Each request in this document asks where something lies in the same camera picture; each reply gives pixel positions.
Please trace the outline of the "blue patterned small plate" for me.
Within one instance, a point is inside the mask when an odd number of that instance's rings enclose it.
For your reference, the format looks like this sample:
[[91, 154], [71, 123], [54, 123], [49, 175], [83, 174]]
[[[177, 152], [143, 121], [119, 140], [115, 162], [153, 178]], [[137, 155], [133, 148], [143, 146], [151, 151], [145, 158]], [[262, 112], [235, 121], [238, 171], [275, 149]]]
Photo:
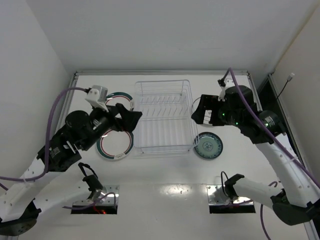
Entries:
[[221, 138], [213, 132], [201, 132], [194, 139], [195, 153], [205, 160], [218, 158], [224, 149]]

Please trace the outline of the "white plate with black rings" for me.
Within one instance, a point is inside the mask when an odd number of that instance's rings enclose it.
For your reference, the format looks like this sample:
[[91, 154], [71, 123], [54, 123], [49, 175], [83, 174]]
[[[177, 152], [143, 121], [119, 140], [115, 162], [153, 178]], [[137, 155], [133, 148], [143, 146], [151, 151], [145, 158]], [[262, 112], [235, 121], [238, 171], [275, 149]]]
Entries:
[[200, 102], [200, 99], [201, 97], [197, 97], [193, 103], [192, 103], [192, 106], [191, 106], [191, 110], [192, 110], [192, 113], [194, 113], [199, 105], [199, 102]]

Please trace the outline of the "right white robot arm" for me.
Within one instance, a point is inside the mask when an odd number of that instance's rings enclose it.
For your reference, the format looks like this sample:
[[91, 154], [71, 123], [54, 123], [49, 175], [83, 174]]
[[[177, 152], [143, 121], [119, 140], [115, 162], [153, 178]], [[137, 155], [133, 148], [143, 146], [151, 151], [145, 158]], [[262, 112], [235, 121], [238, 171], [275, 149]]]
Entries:
[[281, 120], [272, 111], [258, 110], [251, 89], [240, 85], [223, 87], [220, 95], [203, 94], [191, 118], [202, 124], [206, 111], [211, 111], [212, 126], [234, 126], [249, 138], [282, 184], [281, 189], [276, 189], [237, 173], [220, 188], [227, 200], [247, 197], [273, 210], [289, 226], [319, 218], [319, 185], [306, 173], [294, 153], [281, 144], [280, 136], [285, 133]]

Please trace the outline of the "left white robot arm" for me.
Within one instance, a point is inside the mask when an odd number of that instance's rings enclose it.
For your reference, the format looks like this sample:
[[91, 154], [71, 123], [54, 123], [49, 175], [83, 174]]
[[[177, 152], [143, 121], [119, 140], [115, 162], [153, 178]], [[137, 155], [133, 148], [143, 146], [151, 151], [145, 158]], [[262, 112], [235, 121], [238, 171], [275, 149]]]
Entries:
[[37, 197], [41, 190], [78, 162], [80, 152], [88, 151], [109, 130], [132, 133], [142, 115], [121, 103], [94, 107], [91, 113], [69, 113], [53, 136], [46, 133], [45, 145], [25, 171], [27, 176], [16, 179], [0, 197], [0, 234], [19, 236], [31, 229], [45, 207], [53, 206], [52, 200]]

